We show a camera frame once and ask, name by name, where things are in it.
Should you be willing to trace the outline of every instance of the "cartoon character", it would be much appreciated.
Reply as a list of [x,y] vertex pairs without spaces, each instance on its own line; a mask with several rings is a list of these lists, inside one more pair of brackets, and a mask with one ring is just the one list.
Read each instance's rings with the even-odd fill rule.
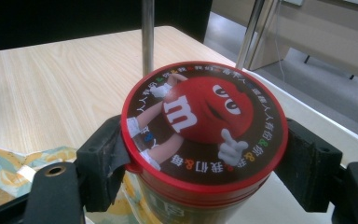
[[174,134],[164,143],[141,152],[148,163],[159,170],[159,165],[176,153],[184,139],[218,144],[217,156],[226,164],[235,166],[240,161],[248,144],[235,138],[249,128],[254,110],[247,95],[234,84],[218,77],[170,74],[164,85],[151,87],[150,91],[163,100],[136,118],[127,119],[131,137],[161,113]]

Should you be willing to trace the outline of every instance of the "metal rod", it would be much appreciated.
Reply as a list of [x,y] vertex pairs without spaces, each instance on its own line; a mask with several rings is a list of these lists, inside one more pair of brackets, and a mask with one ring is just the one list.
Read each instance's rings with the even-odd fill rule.
[[251,47],[252,39],[255,34],[255,27],[257,26],[257,22],[260,17],[260,13],[261,13],[261,9],[263,8],[263,5],[264,5],[264,0],[255,0],[254,7],[252,9],[251,18],[248,23],[248,28],[246,29],[240,54],[238,55],[237,64],[235,66],[240,70],[243,68],[243,64],[245,63],[246,57],[248,56],[249,48]]
[[153,71],[155,0],[142,3],[142,53],[144,76]]

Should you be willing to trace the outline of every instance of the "white gloved hand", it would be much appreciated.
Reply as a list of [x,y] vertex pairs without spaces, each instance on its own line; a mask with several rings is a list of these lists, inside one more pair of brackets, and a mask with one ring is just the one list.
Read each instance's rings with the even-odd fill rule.
[[223,160],[226,164],[235,166],[240,161],[242,152],[248,148],[248,144],[244,141],[235,141],[227,129],[222,130],[222,137],[225,140],[225,143],[219,146],[217,157]]
[[155,87],[152,86],[150,87],[150,92],[152,92],[152,94],[158,98],[158,97],[164,97],[172,88],[172,86],[168,83],[164,83],[164,85],[159,86],[159,87]]
[[138,120],[136,118],[127,119],[127,126],[131,138],[133,138],[136,134],[141,132],[141,129],[139,128]]
[[150,149],[146,149],[144,151],[141,152],[141,156],[147,161],[147,163],[149,163],[150,165],[152,165],[156,170],[161,170],[161,167],[159,166],[158,162],[156,162],[155,160],[153,160],[153,158],[151,158],[149,156],[149,151]]

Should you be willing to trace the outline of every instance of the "table surface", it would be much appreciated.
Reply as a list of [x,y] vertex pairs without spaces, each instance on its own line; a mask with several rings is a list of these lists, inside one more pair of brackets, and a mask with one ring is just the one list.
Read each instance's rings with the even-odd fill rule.
[[[136,30],[0,51],[0,147],[22,153],[81,147],[106,119],[121,113],[142,78],[141,39]],[[185,61],[235,65],[168,26],[155,29],[154,52],[155,68]],[[358,135],[251,75],[278,98],[286,117],[343,151],[344,165],[358,161]],[[331,209],[303,212],[276,175],[260,191],[228,223],[245,217],[246,223],[330,223]]]

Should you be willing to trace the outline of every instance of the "floor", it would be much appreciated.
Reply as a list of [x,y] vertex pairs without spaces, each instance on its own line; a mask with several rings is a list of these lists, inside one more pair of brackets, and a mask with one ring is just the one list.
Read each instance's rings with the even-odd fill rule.
[[[211,13],[204,44],[236,62],[246,28]],[[257,74],[294,95],[328,118],[358,134],[358,77],[290,49],[278,63]]]

